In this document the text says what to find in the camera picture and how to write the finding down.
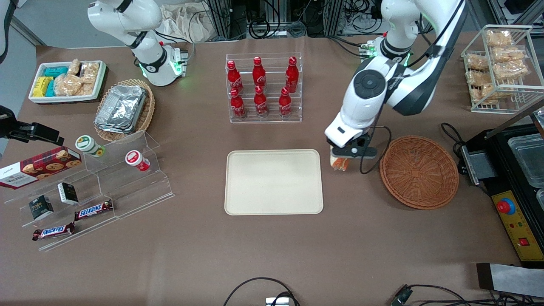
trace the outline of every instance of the white cloth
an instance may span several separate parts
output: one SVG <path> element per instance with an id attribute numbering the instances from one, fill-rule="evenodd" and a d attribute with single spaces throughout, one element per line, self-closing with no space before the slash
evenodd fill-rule
<path id="1" fill-rule="evenodd" d="M 208 41 L 217 36 L 209 17 L 209 11 L 198 13 L 193 17 L 198 11 L 209 10 L 204 1 L 163 4 L 160 10 L 163 13 L 164 34 L 182 37 L 194 42 Z"/>

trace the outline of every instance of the yellow control panel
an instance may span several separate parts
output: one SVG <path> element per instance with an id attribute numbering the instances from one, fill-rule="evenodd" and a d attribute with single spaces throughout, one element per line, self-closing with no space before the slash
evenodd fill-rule
<path id="1" fill-rule="evenodd" d="M 522 261 L 544 261 L 542 250 L 512 191 L 496 194 L 491 198 L 520 259 Z"/>

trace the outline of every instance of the aluminum foil container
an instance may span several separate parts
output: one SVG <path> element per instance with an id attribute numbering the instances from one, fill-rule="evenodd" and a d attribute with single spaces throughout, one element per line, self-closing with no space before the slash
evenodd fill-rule
<path id="1" fill-rule="evenodd" d="M 95 118 L 95 125 L 107 132 L 130 134 L 135 131 L 144 107 L 146 91 L 140 86 L 114 86 Z"/>

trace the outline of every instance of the floor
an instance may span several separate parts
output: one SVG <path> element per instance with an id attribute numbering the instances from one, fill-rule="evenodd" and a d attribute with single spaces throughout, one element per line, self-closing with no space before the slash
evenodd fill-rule
<path id="1" fill-rule="evenodd" d="M 29 0 L 15 11 L 15 16 L 48 46 L 62 48 L 121 46 L 121 42 L 97 31 L 90 24 L 86 14 L 90 2 L 91 0 Z M 156 0 L 156 2 L 162 5 L 184 1 Z M 63 12 L 63 27 L 58 23 L 58 12 Z M 476 30 L 471 18 L 467 19 L 463 29 Z M 8 56 L 0 65 L 0 79 L 3 80 L 0 83 L 0 101 L 15 114 L 18 114 L 24 97 L 28 94 L 35 66 L 34 47 L 22 35 L 11 30 Z M 0 139 L 0 158 L 7 142 L 6 139 Z"/>

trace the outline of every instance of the snickers bar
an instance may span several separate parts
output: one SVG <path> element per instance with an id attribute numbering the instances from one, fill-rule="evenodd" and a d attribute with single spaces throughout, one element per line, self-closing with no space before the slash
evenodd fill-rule
<path id="1" fill-rule="evenodd" d="M 105 201 L 102 204 L 95 205 L 93 207 L 89 207 L 87 209 L 84 209 L 82 211 L 76 211 L 74 214 L 76 215 L 73 219 L 74 221 L 81 220 L 83 218 L 88 218 L 90 216 L 96 215 L 98 213 L 108 211 L 113 208 L 112 201 Z"/>
<path id="2" fill-rule="evenodd" d="M 42 240 L 44 238 L 49 238 L 49 237 L 72 235 L 75 229 L 76 229 L 76 226 L 73 222 L 67 225 L 63 225 L 61 227 L 56 227 L 56 228 L 37 229 L 34 231 L 34 234 L 32 235 L 32 240 L 37 241 L 37 240 Z"/>

